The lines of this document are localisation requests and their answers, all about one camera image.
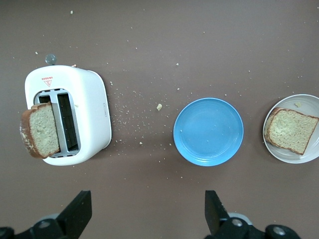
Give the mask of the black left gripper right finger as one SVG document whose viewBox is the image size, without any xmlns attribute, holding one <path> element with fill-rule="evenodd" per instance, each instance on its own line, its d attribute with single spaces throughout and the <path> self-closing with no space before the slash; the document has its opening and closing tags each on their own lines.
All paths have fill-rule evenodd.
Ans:
<svg viewBox="0 0 319 239">
<path fill-rule="evenodd" d="M 214 190 L 205 191 L 205 219 L 210 231 L 208 239 L 264 239 L 247 216 L 228 213 Z"/>
</svg>

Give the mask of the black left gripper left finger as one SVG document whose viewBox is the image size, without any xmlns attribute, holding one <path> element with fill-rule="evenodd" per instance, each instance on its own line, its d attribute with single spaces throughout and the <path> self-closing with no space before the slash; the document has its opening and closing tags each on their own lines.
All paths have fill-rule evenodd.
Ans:
<svg viewBox="0 0 319 239">
<path fill-rule="evenodd" d="M 16 239 L 78 239 L 92 217 L 90 191 L 81 191 L 54 219 L 43 219 Z"/>
</svg>

